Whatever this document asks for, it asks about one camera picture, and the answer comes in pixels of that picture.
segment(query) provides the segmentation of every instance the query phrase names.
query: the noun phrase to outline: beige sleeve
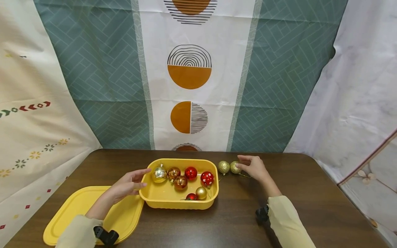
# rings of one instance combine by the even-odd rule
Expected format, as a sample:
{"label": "beige sleeve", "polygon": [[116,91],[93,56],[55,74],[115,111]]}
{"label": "beige sleeve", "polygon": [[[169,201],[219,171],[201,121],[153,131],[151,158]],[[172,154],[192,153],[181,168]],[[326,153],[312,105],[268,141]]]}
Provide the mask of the beige sleeve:
{"label": "beige sleeve", "polygon": [[102,224],[103,221],[77,215],[59,237],[55,248],[94,248],[94,227]]}
{"label": "beige sleeve", "polygon": [[298,212],[286,196],[269,197],[268,206],[270,227],[283,248],[315,248]]}

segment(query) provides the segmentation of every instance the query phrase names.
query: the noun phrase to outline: herringbone pattern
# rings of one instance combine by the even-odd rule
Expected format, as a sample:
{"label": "herringbone pattern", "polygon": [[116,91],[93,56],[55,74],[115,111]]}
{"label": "herringbone pattern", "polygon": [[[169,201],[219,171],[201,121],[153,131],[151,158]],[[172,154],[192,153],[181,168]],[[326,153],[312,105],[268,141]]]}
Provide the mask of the herringbone pattern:
{"label": "herringbone pattern", "polygon": [[325,64],[347,0],[263,0],[232,151],[283,152]]}
{"label": "herringbone pattern", "polygon": [[69,91],[105,148],[150,149],[130,0],[35,0]]}

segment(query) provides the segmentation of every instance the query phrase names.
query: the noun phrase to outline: ornament ball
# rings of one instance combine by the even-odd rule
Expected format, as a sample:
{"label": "ornament ball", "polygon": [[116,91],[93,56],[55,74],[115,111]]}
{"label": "ornament ball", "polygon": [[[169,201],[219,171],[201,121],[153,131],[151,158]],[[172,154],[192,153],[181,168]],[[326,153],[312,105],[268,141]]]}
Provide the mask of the ornament ball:
{"label": "ornament ball", "polygon": [[195,201],[197,200],[197,196],[195,193],[190,193],[186,196],[186,200]]}
{"label": "ornament ball", "polygon": [[219,164],[218,164],[218,170],[219,170],[219,172],[222,173],[223,175],[226,175],[226,173],[228,173],[229,170],[230,170],[230,165],[229,165],[229,163],[226,162],[226,161],[221,161],[221,162],[219,162]]}
{"label": "ornament ball", "polygon": [[174,188],[175,190],[182,191],[187,186],[187,179],[185,176],[178,176],[175,178],[174,181]]}
{"label": "ornament ball", "polygon": [[197,170],[194,167],[188,167],[185,170],[185,177],[189,180],[189,181],[193,181],[194,179],[196,179],[197,177]]}
{"label": "ornament ball", "polygon": [[172,167],[168,170],[168,179],[170,180],[171,184],[174,183],[175,178],[181,175],[181,170],[177,167]]}
{"label": "ornament ball", "polygon": [[230,171],[234,174],[240,174],[241,169],[236,167],[237,161],[233,161],[230,163]]}
{"label": "ornament ball", "polygon": [[155,183],[162,183],[167,180],[167,171],[164,168],[163,164],[160,164],[159,167],[156,167],[152,172],[152,179]]}
{"label": "ornament ball", "polygon": [[196,189],[196,196],[198,200],[205,200],[207,198],[207,190],[204,187],[198,187]]}
{"label": "ornament ball", "polygon": [[201,183],[209,188],[214,182],[214,175],[209,171],[204,171],[200,177]]}

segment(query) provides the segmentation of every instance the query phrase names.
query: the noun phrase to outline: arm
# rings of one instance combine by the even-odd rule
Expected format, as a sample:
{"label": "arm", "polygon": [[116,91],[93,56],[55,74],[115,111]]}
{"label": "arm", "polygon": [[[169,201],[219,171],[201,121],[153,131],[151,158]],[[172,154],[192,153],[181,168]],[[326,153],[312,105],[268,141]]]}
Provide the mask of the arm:
{"label": "arm", "polygon": [[291,201],[282,195],[258,156],[238,156],[236,167],[258,180],[268,196],[270,227],[283,248],[315,248]]}
{"label": "arm", "polygon": [[96,237],[94,227],[102,226],[112,206],[128,195],[139,194],[146,183],[139,183],[151,169],[142,169],[125,174],[103,193],[84,215],[76,216],[59,237],[56,248],[93,248]]}

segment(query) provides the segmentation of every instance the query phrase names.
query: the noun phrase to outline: yellow plastic container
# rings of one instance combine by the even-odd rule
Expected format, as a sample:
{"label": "yellow plastic container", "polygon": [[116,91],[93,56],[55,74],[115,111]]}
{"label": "yellow plastic container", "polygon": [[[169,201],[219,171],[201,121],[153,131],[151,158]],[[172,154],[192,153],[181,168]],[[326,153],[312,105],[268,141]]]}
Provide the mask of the yellow plastic container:
{"label": "yellow plastic container", "polygon": [[[91,186],[74,192],[58,210],[44,230],[43,240],[49,246],[55,246],[58,238],[79,214],[86,214],[94,202],[110,186]],[[115,230],[119,234],[116,244],[127,239],[137,227],[143,207],[140,196],[127,196],[115,204],[106,216],[103,226],[105,230]],[[103,245],[98,239],[97,245]]]}
{"label": "yellow plastic container", "polygon": [[[186,168],[193,166],[197,169],[198,175],[194,181],[188,181],[187,189],[184,191],[174,190],[169,180],[162,183],[154,183],[149,173],[144,175],[142,182],[148,185],[139,191],[139,195],[149,207],[204,210],[212,206],[219,192],[218,171],[214,163],[208,160],[162,158],[153,161],[148,168],[153,170],[160,164],[163,164],[166,170],[171,167],[178,167],[182,175]],[[185,199],[187,194],[195,193],[196,189],[201,186],[200,176],[204,171],[214,174],[214,183],[211,188],[207,189],[207,199],[203,201],[183,201],[182,199]]]}
{"label": "yellow plastic container", "polygon": [[[139,191],[138,196],[127,196],[122,201],[114,205],[104,220],[104,228],[107,231],[115,230],[119,234],[116,244],[127,239],[138,225],[141,216],[144,201],[152,208],[172,208],[172,209],[197,209],[204,210],[212,206],[215,198],[218,196],[218,172],[216,166],[208,160],[192,159],[158,159],[153,161],[148,168],[156,168],[160,164],[168,170],[171,167],[178,167],[182,175],[189,166],[197,169],[198,175],[194,181],[189,181],[187,189],[176,191],[173,185],[166,180],[163,183],[154,183],[150,174],[142,178],[142,182],[148,185]],[[207,189],[208,195],[203,201],[184,201],[187,194],[195,193],[196,189],[201,186],[200,176],[204,171],[214,174],[214,183],[210,189]],[[55,216],[44,230],[43,240],[49,246],[55,246],[58,238],[64,232],[76,215],[84,215],[94,204],[94,202],[110,186],[90,186],[74,192],[58,210]]]}

